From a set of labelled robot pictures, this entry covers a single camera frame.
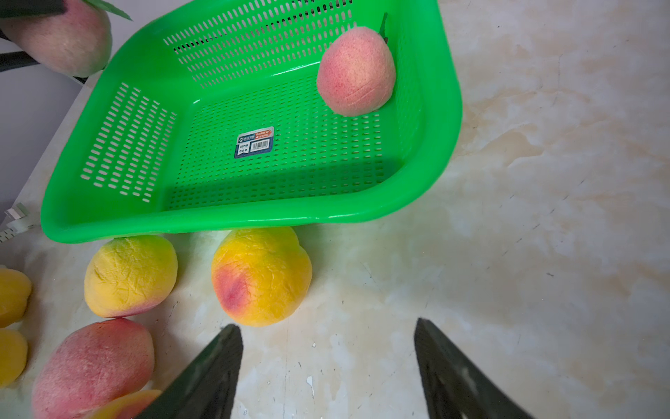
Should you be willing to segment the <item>yellow peach with red spot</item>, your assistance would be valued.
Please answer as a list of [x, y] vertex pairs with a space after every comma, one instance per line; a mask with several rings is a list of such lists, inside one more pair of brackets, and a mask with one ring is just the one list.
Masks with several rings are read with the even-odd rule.
[[24, 317], [32, 282], [24, 273], [8, 268], [1, 269], [0, 280], [0, 328], [6, 328]]

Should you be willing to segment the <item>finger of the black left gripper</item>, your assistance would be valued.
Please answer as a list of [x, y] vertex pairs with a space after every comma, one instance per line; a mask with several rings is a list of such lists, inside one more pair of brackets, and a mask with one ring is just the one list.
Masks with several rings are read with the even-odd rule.
[[0, 54], [0, 72], [38, 65], [26, 52], [3, 52]]
[[0, 17], [39, 17], [66, 12], [64, 0], [0, 0]]

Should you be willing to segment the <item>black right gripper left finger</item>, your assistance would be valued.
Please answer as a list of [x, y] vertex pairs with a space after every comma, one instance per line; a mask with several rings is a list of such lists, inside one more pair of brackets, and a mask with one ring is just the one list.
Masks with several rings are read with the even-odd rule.
[[229, 419], [243, 352], [241, 329], [229, 324], [138, 418]]

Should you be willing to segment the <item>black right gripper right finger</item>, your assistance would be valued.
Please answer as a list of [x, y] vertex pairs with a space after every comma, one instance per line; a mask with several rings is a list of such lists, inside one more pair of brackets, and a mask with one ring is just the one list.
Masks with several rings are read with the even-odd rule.
[[429, 319], [416, 323], [415, 354], [429, 418], [532, 419]]

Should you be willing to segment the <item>yellow peach with green leaf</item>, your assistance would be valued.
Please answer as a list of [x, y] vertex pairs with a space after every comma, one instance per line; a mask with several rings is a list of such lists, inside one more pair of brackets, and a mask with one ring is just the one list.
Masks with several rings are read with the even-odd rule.
[[28, 356], [28, 342], [19, 331], [0, 330], [0, 386], [6, 388], [23, 373]]

